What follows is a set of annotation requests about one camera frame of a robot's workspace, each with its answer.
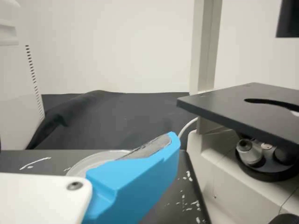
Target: white device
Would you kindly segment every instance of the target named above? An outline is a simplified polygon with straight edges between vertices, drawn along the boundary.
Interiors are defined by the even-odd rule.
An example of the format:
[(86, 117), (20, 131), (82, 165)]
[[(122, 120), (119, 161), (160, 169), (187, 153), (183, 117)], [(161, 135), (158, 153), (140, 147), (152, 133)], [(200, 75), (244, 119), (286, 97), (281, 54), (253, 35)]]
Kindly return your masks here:
[(0, 0), (0, 139), (2, 150), (25, 149), (44, 119), (32, 51), (18, 26), (20, 5)]
[(79, 224), (92, 195), (80, 177), (0, 173), (0, 182), (4, 224)]
[[(232, 81), (231, 86), (247, 83), (249, 80), (250, 82), (265, 82), (268, 75), (265, 70), (254, 80), (250, 79), (256, 75), (254, 73), (249, 76), (246, 71), (240, 69), (237, 73), (238, 77), (234, 77), (231, 72), (226, 71), (234, 67), (233, 64), (229, 64), (230, 58), (240, 59), (240, 61), (234, 61), (235, 67), (240, 68), (238, 63), (241, 63), (241, 59), (256, 49), (257, 44), (253, 42), (253, 39), (249, 38), (251, 43), (248, 43), (246, 47), (241, 42), (250, 33), (250, 31), (243, 32), (243, 29), (250, 29), (253, 32), (255, 29), (264, 28), (264, 32), (253, 33), (253, 36), (256, 36), (260, 42), (265, 42), (265, 46), (272, 44), (269, 49), (276, 48), (278, 45), (281, 48), (289, 46), (288, 42), (293, 43), (292, 49), (295, 49), (295, 40), (298, 38), (290, 38), (288, 42), (275, 39), (280, 3), (281, 1), (278, 0), (195, 1), (190, 94), (209, 92), (214, 89), (215, 83), (219, 87), (221, 81), (224, 80)], [(251, 10), (243, 11), (244, 8), (250, 6)], [(264, 21), (256, 19), (260, 15), (267, 19)], [(256, 57), (252, 56), (252, 62), (260, 57), (258, 51), (256, 54)], [(287, 67), (288, 62), (278, 61)], [(298, 88), (298, 83), (292, 79), (296, 64), (289, 63), (288, 65), (291, 66), (290, 74), (282, 72), (284, 85), (294, 88), (297, 84)], [(217, 67), (221, 77), (215, 76)], [(259, 69), (262, 70), (263, 66), (256, 67), (255, 71)], [(279, 85), (280, 82), (277, 79), (273, 77), (270, 80), (273, 81), (272, 84)], [(248, 176), (236, 162), (235, 146), (239, 140), (235, 131), (201, 117), (197, 120), (197, 130), (190, 132), (188, 136), (187, 152), (212, 223), (267, 224), (278, 214), (299, 215), (299, 176), (274, 183), (258, 181)]]

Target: white plastic part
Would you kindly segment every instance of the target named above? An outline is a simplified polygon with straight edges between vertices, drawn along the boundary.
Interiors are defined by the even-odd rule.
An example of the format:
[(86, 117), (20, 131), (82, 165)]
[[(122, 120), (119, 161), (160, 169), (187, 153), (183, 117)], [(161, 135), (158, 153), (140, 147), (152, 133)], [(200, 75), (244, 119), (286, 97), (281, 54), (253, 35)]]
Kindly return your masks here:
[(36, 77), (31, 72), (26, 34), (18, 29), (21, 8), (0, 0), (0, 138), (2, 150), (22, 150), (44, 118)]
[(232, 130), (207, 133), (192, 131), (187, 152), (213, 224), (270, 222), (279, 213), (299, 215), (299, 176), (267, 183), (258, 181), (238, 166)]
[(0, 183), (1, 224), (80, 224), (92, 195), (80, 177), (0, 173)]

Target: vent slot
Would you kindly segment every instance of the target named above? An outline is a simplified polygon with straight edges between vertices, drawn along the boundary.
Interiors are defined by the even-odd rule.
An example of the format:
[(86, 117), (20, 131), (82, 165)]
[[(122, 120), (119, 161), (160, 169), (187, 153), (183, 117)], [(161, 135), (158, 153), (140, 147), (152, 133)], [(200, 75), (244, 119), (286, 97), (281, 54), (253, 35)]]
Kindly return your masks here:
[(37, 107), (38, 107), (40, 119), (43, 120), (45, 118), (45, 114), (44, 114), (44, 111), (43, 111), (43, 100), (42, 100), (41, 94), (38, 90), (37, 79), (36, 79), (36, 75), (35, 75), (35, 72), (34, 72), (34, 65), (32, 63), (32, 55), (31, 55), (29, 45), (25, 45), (25, 49), (26, 49), (26, 53), (27, 53), (29, 69), (30, 69), (30, 74), (31, 74), (32, 82), (33, 82), (33, 89), (34, 89), (34, 93), (35, 93), (35, 96), (36, 96), (36, 102), (37, 102)]

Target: black cloth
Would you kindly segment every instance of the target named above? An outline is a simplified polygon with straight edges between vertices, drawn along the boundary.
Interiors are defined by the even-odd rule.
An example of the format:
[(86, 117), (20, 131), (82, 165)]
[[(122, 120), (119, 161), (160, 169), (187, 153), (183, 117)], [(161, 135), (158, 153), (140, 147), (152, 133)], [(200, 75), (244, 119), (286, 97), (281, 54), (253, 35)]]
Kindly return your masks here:
[[(188, 93), (42, 95), (46, 118), (27, 149), (132, 149), (174, 131), (196, 117), (176, 107)], [(187, 135), (181, 138), (186, 149)]]

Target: metal screw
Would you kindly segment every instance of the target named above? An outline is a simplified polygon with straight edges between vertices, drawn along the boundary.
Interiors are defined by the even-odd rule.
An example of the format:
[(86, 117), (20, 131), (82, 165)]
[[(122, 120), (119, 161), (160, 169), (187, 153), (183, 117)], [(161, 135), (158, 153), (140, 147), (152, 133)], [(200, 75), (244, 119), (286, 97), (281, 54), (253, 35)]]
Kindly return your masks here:
[(83, 186), (83, 183), (81, 182), (72, 182), (69, 185), (67, 185), (68, 190), (78, 190)]

